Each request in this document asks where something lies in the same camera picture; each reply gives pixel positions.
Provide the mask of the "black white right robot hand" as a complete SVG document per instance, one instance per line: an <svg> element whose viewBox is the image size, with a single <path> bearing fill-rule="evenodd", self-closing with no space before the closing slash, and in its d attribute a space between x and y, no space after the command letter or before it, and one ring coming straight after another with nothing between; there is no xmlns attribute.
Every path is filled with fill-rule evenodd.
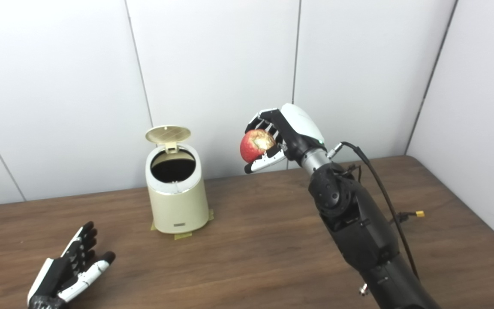
<svg viewBox="0 0 494 309"><path fill-rule="evenodd" d="M263 129L273 135L276 145L244 167L246 174L258 172L283 160L294 161L311 176L329 164L324 138L310 116L297 105L286 103L281 108L259 111L249 121L245 132Z"/></svg>

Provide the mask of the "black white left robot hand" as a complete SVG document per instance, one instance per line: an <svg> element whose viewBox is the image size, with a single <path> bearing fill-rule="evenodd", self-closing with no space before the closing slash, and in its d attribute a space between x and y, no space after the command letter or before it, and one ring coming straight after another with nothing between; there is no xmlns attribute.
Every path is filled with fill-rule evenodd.
<svg viewBox="0 0 494 309"><path fill-rule="evenodd" d="M97 230L89 221L71 238L59 258L47 258L27 294L30 309L68 309L114 262L108 251L96 257Z"/></svg>

